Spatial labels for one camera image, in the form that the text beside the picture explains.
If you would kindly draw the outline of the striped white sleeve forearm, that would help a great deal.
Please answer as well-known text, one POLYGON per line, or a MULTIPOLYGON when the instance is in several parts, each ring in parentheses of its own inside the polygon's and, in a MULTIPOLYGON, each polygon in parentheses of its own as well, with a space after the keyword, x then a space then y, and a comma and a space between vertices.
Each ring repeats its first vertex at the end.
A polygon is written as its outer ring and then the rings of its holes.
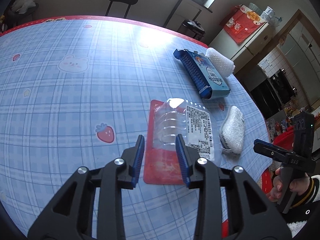
POLYGON ((293 239, 319 239, 319 175, 295 179, 290 184, 295 196, 283 215, 293 239))

